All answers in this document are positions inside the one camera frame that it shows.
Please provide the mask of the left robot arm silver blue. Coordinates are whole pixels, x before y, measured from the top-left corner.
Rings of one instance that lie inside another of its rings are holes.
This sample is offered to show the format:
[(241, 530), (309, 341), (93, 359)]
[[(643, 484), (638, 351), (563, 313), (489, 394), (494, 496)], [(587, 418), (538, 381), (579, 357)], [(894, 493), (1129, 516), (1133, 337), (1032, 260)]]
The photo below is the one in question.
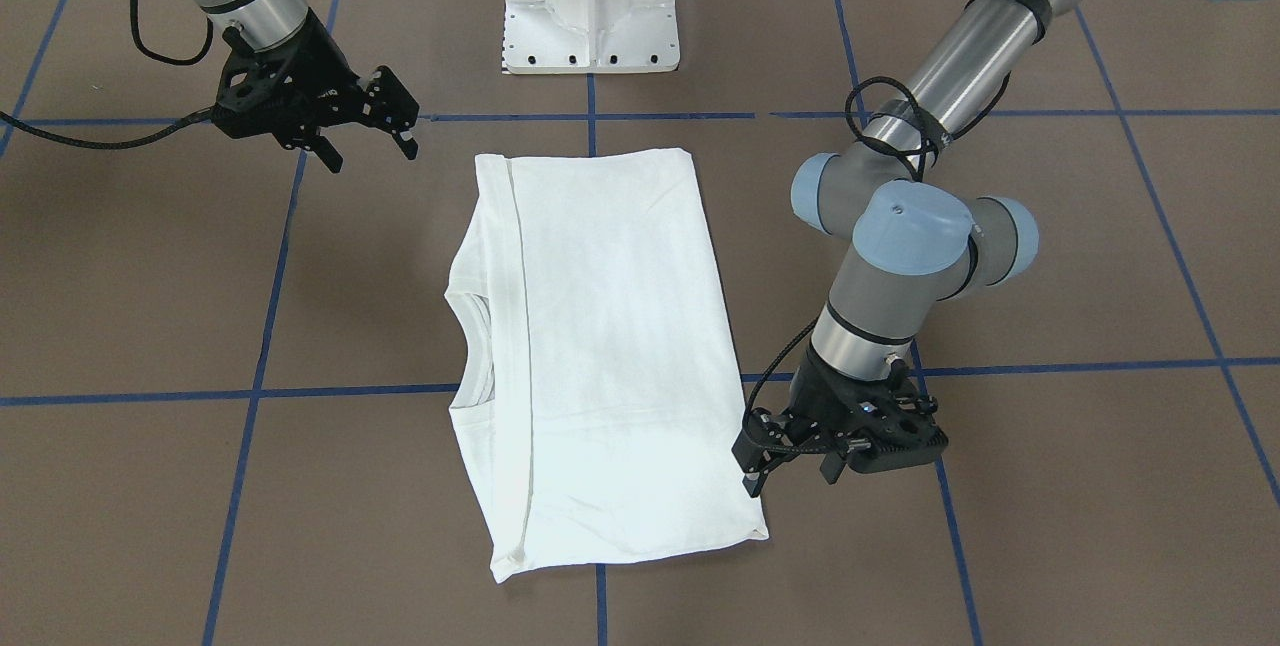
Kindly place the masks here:
[(1276, 0), (1085, 0), (938, 180), (1043, 235), (927, 322), (950, 496), (1276, 519)]

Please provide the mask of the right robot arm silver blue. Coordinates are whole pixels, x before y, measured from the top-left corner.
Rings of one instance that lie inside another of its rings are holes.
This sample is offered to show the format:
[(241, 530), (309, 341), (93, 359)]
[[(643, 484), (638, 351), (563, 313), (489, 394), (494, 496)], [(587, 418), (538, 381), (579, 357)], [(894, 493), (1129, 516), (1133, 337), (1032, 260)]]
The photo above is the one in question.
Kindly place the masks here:
[(324, 130), (355, 123), (383, 130), (406, 159), (416, 157), (413, 96), (389, 67), (356, 75), (307, 0), (193, 3), (207, 36), (220, 37), (230, 52), (214, 104), (178, 119), (169, 134), (210, 122), (233, 139), (270, 136), (282, 148), (310, 151), (335, 173), (343, 159)]

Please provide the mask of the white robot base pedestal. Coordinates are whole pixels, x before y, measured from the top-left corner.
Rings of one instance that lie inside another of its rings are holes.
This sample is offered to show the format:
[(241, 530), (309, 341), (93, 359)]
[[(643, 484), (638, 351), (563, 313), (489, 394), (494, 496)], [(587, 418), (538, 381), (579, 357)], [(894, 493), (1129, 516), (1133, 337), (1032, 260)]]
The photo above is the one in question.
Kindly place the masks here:
[(681, 61), (677, 0), (504, 0), (507, 75), (644, 75)]

